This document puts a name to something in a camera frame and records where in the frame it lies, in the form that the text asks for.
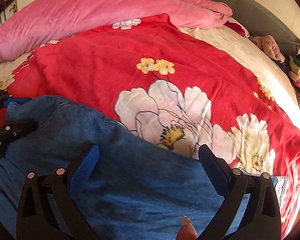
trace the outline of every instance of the blue denim garment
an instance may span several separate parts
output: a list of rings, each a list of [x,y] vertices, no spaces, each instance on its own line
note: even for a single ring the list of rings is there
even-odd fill
[[[26,175],[66,167],[91,143],[99,146],[100,159],[74,200],[103,240],[175,239],[182,216],[201,233],[223,201],[199,161],[146,142],[95,109],[44,96],[11,103],[7,120],[19,119],[36,120],[39,128],[0,158],[0,220],[13,236]],[[230,231],[238,227],[247,197]]]

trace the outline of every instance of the pink blanket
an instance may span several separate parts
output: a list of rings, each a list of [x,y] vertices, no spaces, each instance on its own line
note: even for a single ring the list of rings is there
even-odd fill
[[[231,9],[209,0],[35,0],[0,27],[0,63],[91,28],[167,13],[177,27],[224,24]]]

